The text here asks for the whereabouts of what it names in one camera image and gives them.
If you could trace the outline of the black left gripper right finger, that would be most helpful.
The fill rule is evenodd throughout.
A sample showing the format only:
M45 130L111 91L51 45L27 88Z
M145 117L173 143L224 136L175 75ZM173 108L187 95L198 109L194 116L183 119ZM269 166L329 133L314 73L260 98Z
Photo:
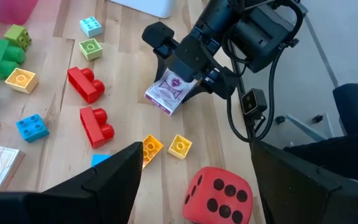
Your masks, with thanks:
M358 224L358 182L265 142L251 144L267 223Z

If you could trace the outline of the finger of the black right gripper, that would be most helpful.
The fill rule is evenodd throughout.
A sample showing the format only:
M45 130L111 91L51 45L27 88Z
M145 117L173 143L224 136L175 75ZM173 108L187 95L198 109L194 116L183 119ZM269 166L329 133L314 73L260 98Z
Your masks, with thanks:
M212 94L213 90L211 85L208 82L202 81L197 83L190 91L189 93L184 97L184 99L181 101L182 103L185 103L190 98L196 96L197 94L206 92L208 94Z
M165 70L167 69L167 58L171 55L171 51L167 50L164 52L154 49L154 54L157 57L157 73L155 75L154 82L157 82L162 78Z

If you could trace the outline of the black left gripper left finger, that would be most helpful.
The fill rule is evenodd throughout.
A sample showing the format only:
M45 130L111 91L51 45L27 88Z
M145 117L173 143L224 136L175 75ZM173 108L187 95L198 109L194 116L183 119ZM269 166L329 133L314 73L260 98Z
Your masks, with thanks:
M45 191L49 224L127 224L140 185L143 145L134 142Z

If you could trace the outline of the plastic coated playing cards box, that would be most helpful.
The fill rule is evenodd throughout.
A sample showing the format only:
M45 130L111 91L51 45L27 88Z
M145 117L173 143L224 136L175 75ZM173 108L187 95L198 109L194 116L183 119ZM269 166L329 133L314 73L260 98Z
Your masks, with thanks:
M171 116L196 83L196 80L185 82L176 73L166 69L162 78L145 92L145 97Z

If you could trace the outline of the red two-stud toy brick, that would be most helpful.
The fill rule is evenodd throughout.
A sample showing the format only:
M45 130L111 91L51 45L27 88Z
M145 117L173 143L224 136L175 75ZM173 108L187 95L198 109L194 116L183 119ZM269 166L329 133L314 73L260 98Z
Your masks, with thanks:
M93 149L103 146L115 135L107 118L107 113L102 108L92 109L89 106L80 109L80 119Z
M67 75L68 81L89 104L96 102L105 91L104 83L95 79L93 71L88 67L70 68L67 70Z

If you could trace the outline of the pale green toy block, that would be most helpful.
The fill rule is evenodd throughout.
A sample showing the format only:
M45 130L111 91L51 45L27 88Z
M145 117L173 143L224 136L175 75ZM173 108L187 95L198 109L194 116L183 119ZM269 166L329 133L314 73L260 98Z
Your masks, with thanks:
M103 56L103 49L95 38L84 40L79 45L80 50L88 61Z

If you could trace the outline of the red foam die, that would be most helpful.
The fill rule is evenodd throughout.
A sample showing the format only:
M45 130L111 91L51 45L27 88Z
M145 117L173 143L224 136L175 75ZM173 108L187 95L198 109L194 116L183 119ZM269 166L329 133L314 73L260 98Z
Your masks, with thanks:
M242 177L218 167L204 167L185 194L183 217L195 224L248 224L253 198Z

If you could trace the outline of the light blue toy block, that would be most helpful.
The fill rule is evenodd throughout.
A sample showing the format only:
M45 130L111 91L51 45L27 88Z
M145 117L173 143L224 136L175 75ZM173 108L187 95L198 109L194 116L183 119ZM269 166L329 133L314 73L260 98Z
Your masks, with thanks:
M80 21L81 30L86 34L87 37L92 38L96 35L103 33L101 24L96 20L94 16L91 16Z

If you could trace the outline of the lime green toy block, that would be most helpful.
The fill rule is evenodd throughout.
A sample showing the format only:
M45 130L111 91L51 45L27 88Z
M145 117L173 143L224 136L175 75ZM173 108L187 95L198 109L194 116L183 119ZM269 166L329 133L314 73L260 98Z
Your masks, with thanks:
M4 38L11 44L22 48L24 51L26 51L32 43L32 39L30 38L27 29L16 24L13 24L9 28L4 34Z

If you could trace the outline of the white plastic bin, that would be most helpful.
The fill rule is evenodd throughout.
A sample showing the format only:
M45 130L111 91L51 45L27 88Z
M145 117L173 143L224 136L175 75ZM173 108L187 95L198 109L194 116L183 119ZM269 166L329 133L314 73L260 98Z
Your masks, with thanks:
M166 19L172 15L175 0L110 0L129 8Z

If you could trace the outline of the yellow square toy block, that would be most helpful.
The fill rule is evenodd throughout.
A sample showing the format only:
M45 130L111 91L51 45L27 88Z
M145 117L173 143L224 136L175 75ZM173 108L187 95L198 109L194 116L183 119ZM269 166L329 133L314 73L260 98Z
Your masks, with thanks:
M4 81L5 84L14 90L31 94L39 83L39 79L35 73L15 68L13 72Z
M173 139L170 147L168 148L168 152L179 158L184 159L190 150L192 142L183 136L177 134Z

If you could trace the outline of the yellow bowl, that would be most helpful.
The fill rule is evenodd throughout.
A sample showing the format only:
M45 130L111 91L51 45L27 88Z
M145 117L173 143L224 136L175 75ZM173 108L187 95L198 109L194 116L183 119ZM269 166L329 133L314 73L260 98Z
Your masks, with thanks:
M152 161L152 159L163 148L163 144L157 140L153 135L149 134L143 141L143 166L142 169Z

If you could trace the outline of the grey metal table leg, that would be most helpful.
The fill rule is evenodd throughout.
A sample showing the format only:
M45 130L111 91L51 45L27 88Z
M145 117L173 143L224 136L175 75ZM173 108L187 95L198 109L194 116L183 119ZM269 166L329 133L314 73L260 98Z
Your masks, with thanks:
M316 129L312 128L311 126L307 125L306 123L300 121L299 119L295 118L290 114L286 114L284 116L277 116L275 118L275 122L277 124L281 124L286 121L289 121L290 123L295 125L298 129L300 129L303 133L305 133L308 137L310 137L312 140L316 142L324 141L334 137L333 128L331 126L330 118L327 113L318 114L312 119L312 123L314 124L323 123L323 128L325 131L324 134L317 131Z

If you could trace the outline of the blue four-stud toy block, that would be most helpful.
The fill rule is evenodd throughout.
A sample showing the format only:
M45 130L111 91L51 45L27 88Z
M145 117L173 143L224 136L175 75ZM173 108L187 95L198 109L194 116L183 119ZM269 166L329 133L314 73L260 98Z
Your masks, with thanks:
M16 126L22 138L27 142L34 142L49 134L47 127L38 114L34 114L28 118L18 121Z

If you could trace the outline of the pink plastic bin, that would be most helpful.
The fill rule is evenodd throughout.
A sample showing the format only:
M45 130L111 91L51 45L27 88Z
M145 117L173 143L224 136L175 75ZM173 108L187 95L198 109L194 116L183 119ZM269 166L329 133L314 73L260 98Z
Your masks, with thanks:
M39 0L0 0L0 22L24 24Z

